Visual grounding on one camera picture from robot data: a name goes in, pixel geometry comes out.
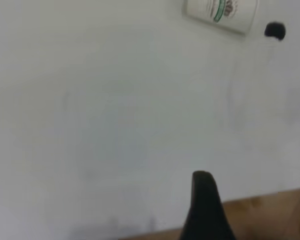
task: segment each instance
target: container label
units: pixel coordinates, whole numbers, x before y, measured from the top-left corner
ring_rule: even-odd
[[[214,21],[217,23],[222,18],[226,8],[226,0],[219,0],[219,7],[216,11],[216,15],[214,16]]]

